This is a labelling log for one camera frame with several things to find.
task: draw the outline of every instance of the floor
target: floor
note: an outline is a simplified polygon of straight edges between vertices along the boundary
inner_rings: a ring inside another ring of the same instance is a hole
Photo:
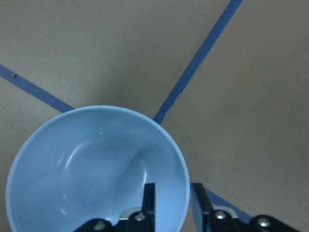
[[[0,0],[0,64],[74,108],[153,118],[228,0]],[[191,181],[309,228],[309,2],[244,1],[166,115]],[[60,112],[0,78],[0,227],[23,142]],[[191,212],[182,231],[193,231]]]

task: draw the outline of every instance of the blue tape line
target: blue tape line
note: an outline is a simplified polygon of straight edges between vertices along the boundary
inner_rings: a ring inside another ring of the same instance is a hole
[[[191,80],[193,74],[207,56],[217,39],[219,38],[220,34],[227,26],[228,22],[234,15],[237,8],[240,6],[242,0],[231,0],[216,24],[211,29],[210,33],[208,34],[207,38],[198,49],[192,60],[190,61],[188,67],[184,70],[182,75],[180,76],[179,80],[177,81],[174,88],[169,93],[168,97],[160,107],[158,113],[154,116],[154,121],[158,124],[162,123],[165,114],[168,110],[173,106],[176,99],[179,95],[183,92],[189,81]]]
[[[222,205],[222,206],[232,208],[237,213],[237,215],[238,215],[238,217],[241,221],[243,221],[247,224],[250,222],[250,219],[252,217],[249,214],[241,211],[240,209],[238,209],[237,207],[235,207],[231,203],[227,202],[223,198],[219,197],[215,193],[211,192],[210,190],[208,190],[208,189],[205,189],[205,190],[207,192],[208,198],[211,201],[211,203],[213,203],[215,205]]]
[[[62,113],[74,109],[73,107],[64,103],[62,100],[56,98],[55,96],[51,95],[50,93],[46,92],[45,90],[31,83],[30,81],[27,81],[25,78],[5,68],[1,64],[0,64],[0,76],[2,76],[5,80],[11,82],[12,84],[16,85],[17,87],[21,88],[25,92],[33,95],[34,97],[50,105],[51,107],[54,107],[56,110]]]

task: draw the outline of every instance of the light blue bowl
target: light blue bowl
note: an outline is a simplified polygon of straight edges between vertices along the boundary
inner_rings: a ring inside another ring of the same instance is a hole
[[[115,106],[62,114],[25,142],[11,167],[6,208],[13,232],[72,232],[93,218],[118,222],[156,184],[156,231],[178,232],[190,183],[183,156],[151,119]]]

